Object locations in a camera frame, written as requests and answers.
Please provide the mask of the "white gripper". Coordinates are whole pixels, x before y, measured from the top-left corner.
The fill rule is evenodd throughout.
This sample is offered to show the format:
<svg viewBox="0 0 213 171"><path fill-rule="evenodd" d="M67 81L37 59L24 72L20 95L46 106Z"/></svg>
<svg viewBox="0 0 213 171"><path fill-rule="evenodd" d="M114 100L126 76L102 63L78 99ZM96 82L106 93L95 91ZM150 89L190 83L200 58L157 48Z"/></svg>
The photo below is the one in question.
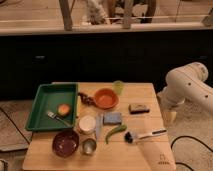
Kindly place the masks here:
<svg viewBox="0 0 213 171"><path fill-rule="evenodd" d="M157 98L162 110L164 125L170 126L176 119L175 109L185 102L185 98L168 87L158 92Z"/></svg>

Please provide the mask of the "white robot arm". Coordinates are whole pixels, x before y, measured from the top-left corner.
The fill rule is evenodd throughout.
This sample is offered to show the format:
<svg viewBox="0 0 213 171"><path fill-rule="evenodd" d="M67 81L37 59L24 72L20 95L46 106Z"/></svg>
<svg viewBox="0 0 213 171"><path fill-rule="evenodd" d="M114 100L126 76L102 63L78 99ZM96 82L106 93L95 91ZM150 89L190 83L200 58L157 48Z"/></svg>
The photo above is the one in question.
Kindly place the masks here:
<svg viewBox="0 0 213 171"><path fill-rule="evenodd" d="M174 68L166 74L166 86L157 93L165 126L174 122L176 108L186 99L213 115L213 87L205 84L208 75L207 67L200 62Z"/></svg>

